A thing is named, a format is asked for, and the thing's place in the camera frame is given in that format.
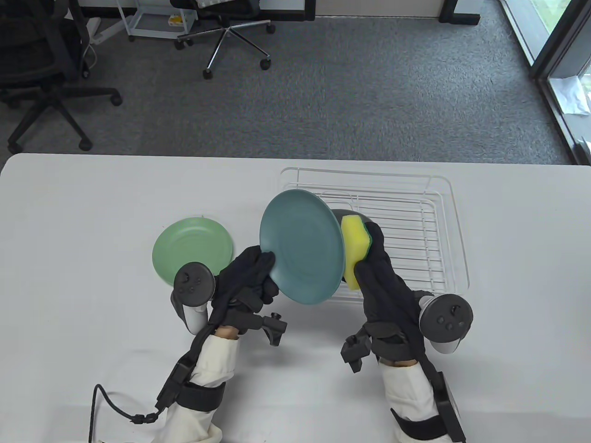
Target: skin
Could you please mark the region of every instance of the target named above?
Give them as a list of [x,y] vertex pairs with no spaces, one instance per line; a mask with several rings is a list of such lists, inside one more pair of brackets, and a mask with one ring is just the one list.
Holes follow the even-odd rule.
[[414,366],[417,364],[416,360],[406,360],[406,361],[388,361],[384,359],[380,359],[380,361],[385,364],[386,366],[394,366],[394,367],[408,367]]
[[217,328],[215,336],[227,338],[228,340],[238,340],[238,329],[233,326],[220,326]]

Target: dish drying rack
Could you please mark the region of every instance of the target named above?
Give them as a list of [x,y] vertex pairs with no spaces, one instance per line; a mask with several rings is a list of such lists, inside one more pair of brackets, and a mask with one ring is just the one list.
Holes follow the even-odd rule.
[[[304,189],[331,209],[366,215],[384,233],[392,267],[411,289],[462,294],[469,280],[452,186],[434,175],[287,168],[281,188]],[[332,299],[362,301],[341,284]]]

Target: sponge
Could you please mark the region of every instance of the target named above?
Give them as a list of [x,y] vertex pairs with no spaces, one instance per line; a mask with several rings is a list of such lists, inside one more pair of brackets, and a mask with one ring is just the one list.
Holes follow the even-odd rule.
[[365,229],[361,217],[357,215],[344,216],[340,222],[345,243],[345,282],[349,289],[359,289],[359,283],[355,278],[355,265],[365,259],[371,246],[371,237]]

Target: white table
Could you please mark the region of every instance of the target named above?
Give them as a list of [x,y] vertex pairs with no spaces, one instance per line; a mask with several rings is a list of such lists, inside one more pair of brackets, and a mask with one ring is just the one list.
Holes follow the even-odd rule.
[[[82,442],[95,383],[152,411],[192,336],[153,271],[162,229],[210,216],[235,249],[258,242],[287,166],[439,174],[453,186],[475,322],[432,354],[471,442],[591,435],[591,169],[484,164],[19,154],[0,175],[0,442]],[[359,305],[272,306],[279,348],[251,331],[215,422],[228,443],[386,442],[378,369],[340,358]],[[96,437],[147,442],[103,404]]]

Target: floor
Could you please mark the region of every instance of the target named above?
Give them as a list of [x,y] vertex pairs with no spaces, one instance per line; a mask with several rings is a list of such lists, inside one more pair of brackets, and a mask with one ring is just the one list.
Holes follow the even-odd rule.
[[[478,26],[427,19],[319,18],[244,31],[272,54],[227,40],[205,81],[216,37],[177,51],[124,34],[97,46],[88,85],[108,98],[66,103],[93,154],[290,157],[568,164],[551,116],[529,81],[496,0]],[[6,140],[24,108],[0,107]],[[79,153],[79,139],[47,112],[26,152]],[[8,154],[0,149],[0,167]]]

